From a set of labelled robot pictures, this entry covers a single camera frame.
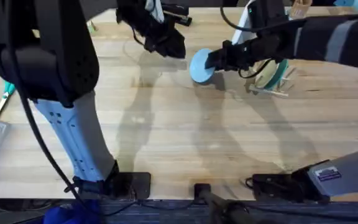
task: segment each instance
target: wooden tabletop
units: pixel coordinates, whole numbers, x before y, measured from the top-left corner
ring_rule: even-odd
[[[312,7],[310,15],[347,8]],[[241,8],[226,9],[238,21]],[[219,9],[194,8],[185,60],[150,54],[114,11],[93,19],[100,78],[96,107],[103,134],[122,171],[152,174],[151,198],[192,198],[193,184],[210,183],[225,198],[252,200],[239,179],[291,172],[358,151],[358,68],[291,61],[298,68],[288,99],[253,95],[235,72],[197,86],[188,66],[202,48],[218,49],[234,30]],[[0,79],[0,97],[2,92]],[[50,125],[33,110],[45,142],[69,178],[73,168]],[[12,124],[0,152],[0,198],[72,198],[30,130],[17,95],[1,120]],[[336,200],[358,200],[357,195]]]

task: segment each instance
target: label sticker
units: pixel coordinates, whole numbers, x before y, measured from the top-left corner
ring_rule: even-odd
[[[316,174],[317,178],[321,182],[338,179],[342,177],[341,173],[339,173],[336,167],[328,167],[325,169],[317,170],[314,172],[314,174]]]

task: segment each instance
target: blue object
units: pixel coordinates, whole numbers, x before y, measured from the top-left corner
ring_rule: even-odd
[[[283,60],[274,73],[272,79],[265,85],[264,89],[271,90],[284,76],[285,70],[288,68],[288,60]]]
[[[85,202],[89,209],[100,212],[97,200]],[[84,210],[78,202],[72,203],[72,208],[55,207],[48,210],[44,216],[44,224],[98,224],[100,217]]]
[[[190,62],[190,76],[194,82],[204,83],[208,81],[214,74],[215,68],[205,69],[205,62],[208,54],[211,53],[210,49],[201,49],[193,57]]]
[[[336,0],[334,4],[336,6],[352,6],[358,10],[358,0]]]
[[[4,94],[2,98],[6,99],[15,92],[15,86],[12,83],[5,81]]]

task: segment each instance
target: wire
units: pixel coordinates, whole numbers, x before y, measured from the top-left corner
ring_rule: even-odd
[[[136,33],[135,33],[135,28],[132,27],[132,26],[131,26],[131,28],[132,28],[132,33],[134,34],[134,39],[135,39],[135,41],[136,41],[138,44],[140,44],[141,46],[144,46],[144,44],[137,38]]]
[[[27,223],[29,221],[34,221],[34,220],[38,220],[38,219],[41,219],[43,218],[44,215],[40,215],[40,216],[37,216],[37,217],[33,217],[33,218],[28,218],[26,220],[21,220],[21,221],[18,221],[18,222],[14,222],[14,223],[11,223],[11,224],[21,224],[21,223]]]
[[[153,1],[153,8],[152,8],[152,10],[150,10],[150,12],[154,11],[154,9],[155,9],[155,4],[156,4],[156,0]]]
[[[138,205],[140,205],[141,207],[146,207],[146,208],[152,208],[152,209],[156,209],[156,210],[164,210],[164,211],[174,211],[174,210],[186,210],[187,208],[190,208],[191,206],[194,205],[194,201],[191,201],[188,205],[182,206],[182,207],[173,207],[173,208],[169,208],[169,207],[157,207],[157,206],[153,206],[153,205],[147,205],[145,203],[143,203],[142,201],[138,200]]]
[[[358,222],[358,217],[346,217],[346,216],[337,216],[337,215],[325,215],[325,214],[318,214],[318,213],[309,213],[309,212],[296,212],[296,211],[285,211],[285,210],[276,210],[271,208],[261,208],[255,205],[250,205],[248,203],[242,203],[245,207],[252,208],[254,210],[259,210],[261,212],[269,212],[269,213],[279,213],[284,215],[296,215],[302,217],[313,217],[313,218],[325,218],[325,219],[332,219],[344,222]]]
[[[226,14],[224,13],[224,10],[223,10],[223,6],[221,6],[220,8],[221,10],[221,16],[222,16],[222,19],[231,27],[237,29],[237,30],[241,30],[241,31],[245,31],[245,32],[253,32],[253,33],[256,33],[256,32],[260,32],[262,30],[265,30],[265,29],[271,29],[271,28],[274,28],[274,27],[278,27],[278,26],[281,26],[282,24],[285,24],[286,22],[281,22],[281,23],[277,23],[277,24],[274,24],[274,25],[271,25],[271,26],[267,26],[267,27],[261,27],[261,28],[245,28],[245,27],[240,27],[240,26],[237,26],[235,25],[233,22],[231,22]]]
[[[112,212],[109,214],[102,214],[99,212],[95,212],[92,209],[89,209],[85,202],[82,200],[82,198],[80,197],[80,195],[77,193],[77,191],[75,190],[75,187],[71,184],[71,182],[68,180],[67,176],[64,174],[64,172],[62,171],[62,169],[59,167],[59,165],[56,163],[56,160],[53,158],[53,156],[51,155],[48,147],[46,146],[44,139],[42,138],[42,135],[38,129],[37,123],[35,122],[34,116],[31,112],[31,108],[29,105],[29,102],[27,100],[26,97],[26,93],[25,91],[22,89],[23,85],[23,81],[21,80],[20,76],[19,76],[19,65],[17,62],[17,57],[16,57],[16,53],[15,50],[13,48],[13,26],[12,26],[12,22],[13,22],[13,6],[12,6],[12,1],[13,0],[7,0],[5,3],[5,12],[6,12],[6,29],[7,29],[7,50],[9,52],[9,56],[12,60],[12,73],[14,74],[13,79],[14,79],[14,83],[18,84],[16,85],[16,89],[19,93],[23,108],[24,108],[24,112],[25,115],[27,116],[27,119],[29,120],[29,124],[30,127],[34,133],[35,138],[38,141],[38,144],[41,147],[42,152],[45,154],[46,158],[48,159],[49,163],[51,163],[52,167],[56,170],[56,172],[58,173],[58,175],[60,176],[60,178],[64,181],[64,183],[67,185],[68,189],[72,192],[74,198],[79,201],[79,203],[81,204],[81,206],[86,210],[89,211],[95,215],[98,216],[102,216],[102,217],[108,217],[111,215],[115,215],[117,214],[117,212]]]
[[[267,64],[269,64],[269,62],[271,62],[273,59],[268,59],[255,73],[253,73],[252,75],[249,75],[247,77],[243,77],[242,74],[241,74],[241,69],[239,69],[239,76],[241,78],[254,78],[256,77],[257,75],[259,75],[260,72],[263,71],[263,69],[265,69],[265,67],[267,66]]]

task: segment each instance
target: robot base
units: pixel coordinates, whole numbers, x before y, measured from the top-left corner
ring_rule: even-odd
[[[105,181],[90,182],[78,177],[74,177],[73,181],[78,193],[85,199],[148,199],[150,196],[151,174],[119,172],[117,162]]]

